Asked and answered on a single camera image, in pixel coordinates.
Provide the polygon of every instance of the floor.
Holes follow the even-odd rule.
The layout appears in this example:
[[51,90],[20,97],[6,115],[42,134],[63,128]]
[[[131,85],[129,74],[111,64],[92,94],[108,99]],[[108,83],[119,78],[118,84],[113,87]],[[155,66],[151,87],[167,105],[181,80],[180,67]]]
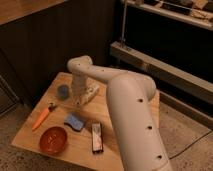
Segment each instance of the floor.
[[[0,118],[0,171],[83,171],[80,166],[41,156],[10,145],[16,132],[30,113],[18,105]],[[160,104],[160,134],[169,157],[172,157],[210,131],[182,113]],[[213,171],[213,133],[193,144],[179,156],[171,159],[174,171]]]

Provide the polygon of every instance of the orange carrot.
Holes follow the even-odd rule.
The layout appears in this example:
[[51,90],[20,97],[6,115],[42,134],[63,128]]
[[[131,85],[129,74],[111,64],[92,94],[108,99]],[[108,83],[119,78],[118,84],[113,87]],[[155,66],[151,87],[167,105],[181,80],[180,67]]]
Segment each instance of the orange carrot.
[[47,118],[49,112],[50,112],[49,108],[45,108],[43,112],[41,112],[41,114],[38,116],[33,125],[32,128],[33,131],[35,131],[41,125],[41,123]]

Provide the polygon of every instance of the red bowl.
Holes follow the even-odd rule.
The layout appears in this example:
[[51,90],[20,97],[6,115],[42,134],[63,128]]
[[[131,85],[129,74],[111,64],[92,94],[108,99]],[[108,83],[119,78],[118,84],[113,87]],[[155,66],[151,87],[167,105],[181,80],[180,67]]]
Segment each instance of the red bowl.
[[47,129],[40,138],[40,149],[42,152],[54,155],[65,149],[67,143],[67,132],[62,127],[51,127]]

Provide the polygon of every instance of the cup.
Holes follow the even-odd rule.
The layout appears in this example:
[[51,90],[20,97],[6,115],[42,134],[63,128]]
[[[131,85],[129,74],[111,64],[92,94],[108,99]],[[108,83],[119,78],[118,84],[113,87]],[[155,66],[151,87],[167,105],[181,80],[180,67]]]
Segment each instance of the cup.
[[60,100],[67,99],[69,97],[69,87],[66,84],[58,86],[57,96]]

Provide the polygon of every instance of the table top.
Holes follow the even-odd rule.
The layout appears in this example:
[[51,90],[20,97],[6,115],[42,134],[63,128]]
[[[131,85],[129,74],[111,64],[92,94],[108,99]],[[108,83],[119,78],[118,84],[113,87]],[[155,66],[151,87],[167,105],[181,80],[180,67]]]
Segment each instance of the table top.
[[[78,108],[72,105],[72,99],[61,101],[56,96],[57,87],[61,84],[71,85],[72,75],[60,72],[43,97],[40,99],[32,113],[29,115],[21,129],[12,141],[12,145],[35,153],[42,153],[39,148],[39,140],[45,130],[52,126],[63,127],[68,134],[68,145],[66,149],[55,156],[50,156],[73,164],[84,166],[95,170],[123,170],[119,149],[109,118],[105,92],[106,85],[88,78],[88,84],[97,83],[100,85],[98,94],[84,107]],[[41,126],[32,132],[32,125],[37,116],[46,108],[49,103],[55,103],[58,107],[52,111]],[[159,126],[159,92],[150,102],[153,119]],[[86,118],[87,122],[81,132],[75,132],[63,124],[64,119],[71,112],[76,112]],[[102,154],[92,153],[91,125],[93,122],[101,122],[103,133]]]
[[43,9],[58,5],[66,0],[1,0],[0,1],[0,25]]

